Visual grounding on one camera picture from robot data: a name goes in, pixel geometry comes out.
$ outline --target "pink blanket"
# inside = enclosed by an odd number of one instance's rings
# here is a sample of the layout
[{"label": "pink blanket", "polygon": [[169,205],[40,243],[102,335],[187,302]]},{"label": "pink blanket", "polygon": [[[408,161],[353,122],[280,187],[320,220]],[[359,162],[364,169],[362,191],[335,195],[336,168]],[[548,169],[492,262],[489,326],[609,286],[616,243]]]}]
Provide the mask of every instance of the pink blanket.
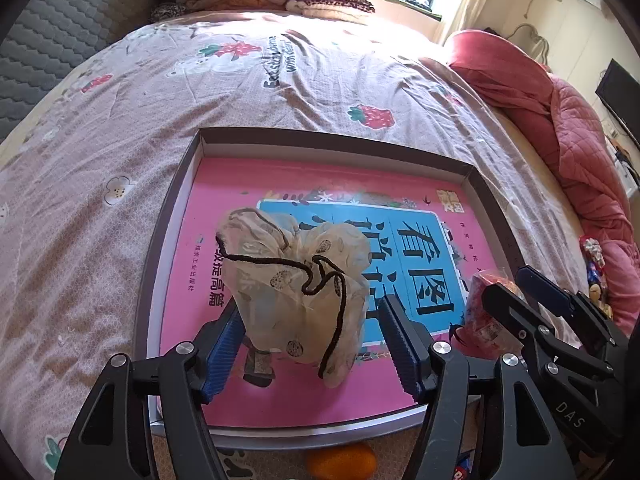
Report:
[{"label": "pink blanket", "polygon": [[585,234],[600,242],[614,320],[629,335],[640,311],[640,255],[595,111],[569,83],[503,38],[464,30],[446,47],[449,66],[519,127],[558,179]]}]

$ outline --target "gray quilted mattress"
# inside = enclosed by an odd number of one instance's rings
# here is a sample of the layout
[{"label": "gray quilted mattress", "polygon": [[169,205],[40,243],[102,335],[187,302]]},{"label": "gray quilted mattress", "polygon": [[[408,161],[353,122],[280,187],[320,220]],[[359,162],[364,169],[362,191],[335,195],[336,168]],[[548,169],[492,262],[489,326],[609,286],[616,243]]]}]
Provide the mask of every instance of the gray quilted mattress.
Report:
[{"label": "gray quilted mattress", "polygon": [[0,44],[0,141],[49,90],[145,23],[155,0],[31,0]]}]

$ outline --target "wall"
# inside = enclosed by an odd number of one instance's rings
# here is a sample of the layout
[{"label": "wall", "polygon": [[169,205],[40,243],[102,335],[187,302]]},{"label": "wall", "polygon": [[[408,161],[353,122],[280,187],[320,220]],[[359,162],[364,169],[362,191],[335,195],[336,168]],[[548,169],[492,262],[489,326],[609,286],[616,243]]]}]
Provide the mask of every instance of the wall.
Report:
[{"label": "wall", "polygon": [[[598,113],[605,133],[630,153],[640,170],[640,152],[595,94],[612,58],[640,80],[640,57],[617,20],[606,9],[603,12],[583,0],[487,0],[476,28],[491,27],[508,36],[525,22],[549,42],[548,64],[553,73],[583,95]],[[632,213],[638,239],[640,198],[632,201]]]}]

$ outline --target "orange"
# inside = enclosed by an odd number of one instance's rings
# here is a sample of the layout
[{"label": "orange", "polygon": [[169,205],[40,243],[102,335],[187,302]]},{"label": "orange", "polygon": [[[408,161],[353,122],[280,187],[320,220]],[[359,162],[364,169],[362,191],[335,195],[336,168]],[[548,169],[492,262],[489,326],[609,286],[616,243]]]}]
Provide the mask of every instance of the orange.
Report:
[{"label": "orange", "polygon": [[306,453],[306,470],[318,480],[367,480],[376,465],[376,455],[362,442]]}]

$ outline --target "bed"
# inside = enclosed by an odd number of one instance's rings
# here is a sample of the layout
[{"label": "bed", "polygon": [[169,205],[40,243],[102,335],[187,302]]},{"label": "bed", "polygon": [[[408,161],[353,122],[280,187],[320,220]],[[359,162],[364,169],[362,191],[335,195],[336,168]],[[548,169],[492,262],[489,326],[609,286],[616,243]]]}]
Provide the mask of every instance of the bed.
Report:
[{"label": "bed", "polygon": [[[107,359],[131,352],[158,211],[201,126],[319,130],[473,164],[526,262],[564,288],[586,290],[582,230],[557,181],[443,56],[382,20],[201,12],[133,31],[29,113],[0,146],[0,430],[34,478],[51,478]],[[393,124],[353,120],[348,112],[360,105],[389,110]],[[107,202],[114,177],[128,184]],[[576,344],[563,322],[553,323]],[[376,478],[399,478],[415,436],[373,443]],[[154,445],[167,474],[166,445]],[[243,460],[256,478],[307,478],[297,453]]]}]

